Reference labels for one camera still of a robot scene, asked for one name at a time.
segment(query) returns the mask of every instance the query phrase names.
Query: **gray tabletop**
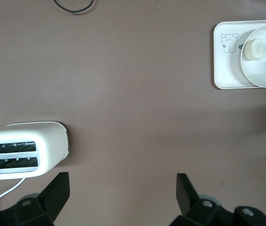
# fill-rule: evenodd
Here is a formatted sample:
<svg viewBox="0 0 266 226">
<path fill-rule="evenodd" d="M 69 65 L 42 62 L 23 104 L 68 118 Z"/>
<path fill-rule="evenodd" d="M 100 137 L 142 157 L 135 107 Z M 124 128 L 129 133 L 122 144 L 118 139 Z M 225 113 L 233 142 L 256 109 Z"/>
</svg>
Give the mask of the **gray tabletop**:
<svg viewBox="0 0 266 226">
<path fill-rule="evenodd" d="M 0 207 L 68 171 L 57 226 L 167 226 L 183 172 L 229 211 L 266 214 L 266 89 L 213 83 L 215 26 L 245 20 L 266 20 L 266 0 L 96 0 L 79 16 L 52 0 L 0 0 L 0 127 L 60 121 L 71 141 Z"/>
</svg>

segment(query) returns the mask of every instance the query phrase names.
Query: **white tray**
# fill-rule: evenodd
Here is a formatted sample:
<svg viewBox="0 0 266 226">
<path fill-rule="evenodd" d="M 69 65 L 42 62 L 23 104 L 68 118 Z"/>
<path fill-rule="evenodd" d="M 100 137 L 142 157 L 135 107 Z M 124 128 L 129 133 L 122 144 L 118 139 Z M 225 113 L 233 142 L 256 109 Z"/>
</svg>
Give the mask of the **white tray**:
<svg viewBox="0 0 266 226">
<path fill-rule="evenodd" d="M 222 22 L 214 29 L 214 83 L 220 89 L 259 88 L 242 72 L 241 48 L 248 36 L 266 20 Z"/>
</svg>

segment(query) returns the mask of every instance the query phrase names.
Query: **bowl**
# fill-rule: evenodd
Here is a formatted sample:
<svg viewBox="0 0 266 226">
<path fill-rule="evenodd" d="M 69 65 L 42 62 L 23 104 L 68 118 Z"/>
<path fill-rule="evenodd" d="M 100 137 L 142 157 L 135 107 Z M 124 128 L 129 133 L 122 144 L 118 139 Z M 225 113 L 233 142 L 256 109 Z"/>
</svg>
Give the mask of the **bowl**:
<svg viewBox="0 0 266 226">
<path fill-rule="evenodd" d="M 255 48 L 257 48 L 257 45 L 249 47 L 249 45 L 257 43 L 254 42 L 254 40 L 259 40 L 262 45 L 258 45 L 260 48 L 262 48 L 262 50 L 257 50 L 259 54 L 255 52 L 249 52 L 255 51 Z M 246 55 L 248 56 L 260 55 L 260 57 L 252 57 L 249 60 L 249 57 L 247 58 L 245 55 L 245 50 L 247 51 Z M 243 73 L 250 82 L 252 82 L 256 86 L 266 88 L 266 26 L 256 29 L 245 41 L 245 44 L 242 47 L 241 65 Z"/>
</svg>

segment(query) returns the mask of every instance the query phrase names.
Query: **bear drawing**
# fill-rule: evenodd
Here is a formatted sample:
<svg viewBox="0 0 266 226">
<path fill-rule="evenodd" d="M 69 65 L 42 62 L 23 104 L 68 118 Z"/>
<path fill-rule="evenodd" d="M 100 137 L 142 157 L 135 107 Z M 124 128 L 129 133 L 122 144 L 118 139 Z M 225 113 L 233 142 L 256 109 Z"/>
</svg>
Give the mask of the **bear drawing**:
<svg viewBox="0 0 266 226">
<path fill-rule="evenodd" d="M 238 34 L 222 34 L 222 45 L 225 53 L 234 53 Z"/>
</svg>

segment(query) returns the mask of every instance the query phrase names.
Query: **white power cord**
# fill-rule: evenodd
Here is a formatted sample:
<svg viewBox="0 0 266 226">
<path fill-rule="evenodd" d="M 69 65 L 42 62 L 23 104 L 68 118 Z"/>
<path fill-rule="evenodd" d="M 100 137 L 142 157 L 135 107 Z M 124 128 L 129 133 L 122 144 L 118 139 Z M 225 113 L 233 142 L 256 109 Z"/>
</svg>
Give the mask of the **white power cord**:
<svg viewBox="0 0 266 226">
<path fill-rule="evenodd" d="M 26 179 L 26 178 L 23 178 L 19 183 L 17 183 L 17 184 L 16 184 L 15 186 L 13 186 L 11 189 L 9 189 L 9 190 L 7 190 L 6 192 L 2 193 L 2 194 L 0 195 L 0 198 L 2 198 L 2 197 L 5 196 L 6 194 L 12 192 L 12 191 L 15 190 L 17 187 L 19 187 L 20 184 L 22 184 L 23 181 L 25 181 L 25 179 Z"/>
</svg>

